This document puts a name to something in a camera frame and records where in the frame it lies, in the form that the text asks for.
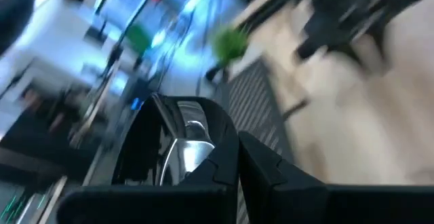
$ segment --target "beige tile floor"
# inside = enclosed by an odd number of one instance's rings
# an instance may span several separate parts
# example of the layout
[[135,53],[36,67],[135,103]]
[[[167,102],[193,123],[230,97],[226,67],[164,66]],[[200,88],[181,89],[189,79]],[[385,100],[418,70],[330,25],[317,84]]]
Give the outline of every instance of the beige tile floor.
[[[368,79],[340,54],[319,52],[295,67],[297,29],[307,18],[289,7],[252,35],[275,71],[282,111],[306,94],[311,98],[287,122],[303,170],[331,183],[434,183],[433,7],[434,0],[424,0],[390,24],[393,68]],[[357,44],[375,69],[368,46]]]

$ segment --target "floor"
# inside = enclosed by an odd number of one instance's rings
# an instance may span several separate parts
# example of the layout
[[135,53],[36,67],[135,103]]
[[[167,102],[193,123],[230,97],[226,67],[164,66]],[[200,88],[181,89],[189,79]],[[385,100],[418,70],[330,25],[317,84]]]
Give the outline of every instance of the floor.
[[[311,99],[286,124],[303,170],[329,183],[434,183],[434,33],[427,31],[433,6],[424,0],[390,24],[393,68],[383,76],[363,78],[340,54],[318,52],[295,66],[292,51],[308,16],[295,13],[309,11],[303,4],[301,10],[287,6],[252,35],[272,64],[282,111]],[[355,45],[377,71],[369,43]]]

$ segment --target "green object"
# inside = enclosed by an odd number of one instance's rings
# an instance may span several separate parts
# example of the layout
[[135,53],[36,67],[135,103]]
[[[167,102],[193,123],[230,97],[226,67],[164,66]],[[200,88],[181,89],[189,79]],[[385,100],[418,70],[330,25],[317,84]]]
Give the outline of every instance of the green object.
[[243,56],[248,45],[247,33],[232,28],[222,29],[212,40],[212,50],[221,67]]
[[125,37],[131,48],[139,54],[143,54],[152,44],[152,37],[139,24],[131,25]]

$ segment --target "black leather seat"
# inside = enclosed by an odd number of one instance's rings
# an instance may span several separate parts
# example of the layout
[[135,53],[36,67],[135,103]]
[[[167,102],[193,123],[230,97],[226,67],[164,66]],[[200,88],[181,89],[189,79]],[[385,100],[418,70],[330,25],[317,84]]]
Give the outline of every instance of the black leather seat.
[[26,27],[35,0],[0,0],[0,55],[17,40]]

